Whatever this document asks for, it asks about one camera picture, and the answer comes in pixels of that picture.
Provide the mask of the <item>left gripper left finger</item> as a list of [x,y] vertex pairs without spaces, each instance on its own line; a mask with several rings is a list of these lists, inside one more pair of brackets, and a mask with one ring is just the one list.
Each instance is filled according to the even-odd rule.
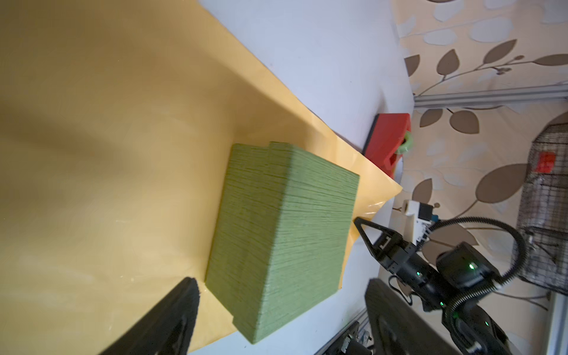
[[184,278],[102,354],[187,354],[199,304],[198,282]]

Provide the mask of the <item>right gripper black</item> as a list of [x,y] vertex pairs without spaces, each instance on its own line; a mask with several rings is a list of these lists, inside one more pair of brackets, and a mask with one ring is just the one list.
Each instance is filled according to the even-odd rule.
[[371,256],[411,288],[422,287],[436,274],[436,270],[417,254],[417,247],[394,230],[363,217],[356,217],[354,226]]

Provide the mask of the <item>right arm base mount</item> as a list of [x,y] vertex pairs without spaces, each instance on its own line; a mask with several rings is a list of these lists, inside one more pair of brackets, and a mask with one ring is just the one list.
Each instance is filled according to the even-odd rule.
[[316,355],[372,355],[372,350],[359,340],[358,321],[346,326],[340,333],[329,340]]

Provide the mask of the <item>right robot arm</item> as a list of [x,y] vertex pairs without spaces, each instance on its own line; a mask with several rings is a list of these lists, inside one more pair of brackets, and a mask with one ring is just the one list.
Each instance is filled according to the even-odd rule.
[[[462,242],[436,259],[431,266],[419,252],[430,236],[461,223],[481,223],[508,232],[516,242],[513,265],[505,274],[472,245]],[[354,225],[372,257],[411,288],[422,300],[425,312],[442,311],[442,325],[463,354],[509,354],[507,336],[479,307],[481,299],[507,285],[527,263],[527,244],[512,226],[486,217],[457,217],[437,220],[427,226],[421,241],[404,241],[399,232],[361,217]]]

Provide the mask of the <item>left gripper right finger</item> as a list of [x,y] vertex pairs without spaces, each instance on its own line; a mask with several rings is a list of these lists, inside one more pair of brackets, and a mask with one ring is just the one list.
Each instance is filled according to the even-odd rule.
[[382,280],[369,280],[365,304],[375,354],[458,354]]

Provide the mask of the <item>green gift box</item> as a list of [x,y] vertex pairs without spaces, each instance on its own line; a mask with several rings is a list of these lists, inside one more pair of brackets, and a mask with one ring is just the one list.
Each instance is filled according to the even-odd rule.
[[232,147],[205,282],[250,343],[338,291],[358,186],[289,143]]

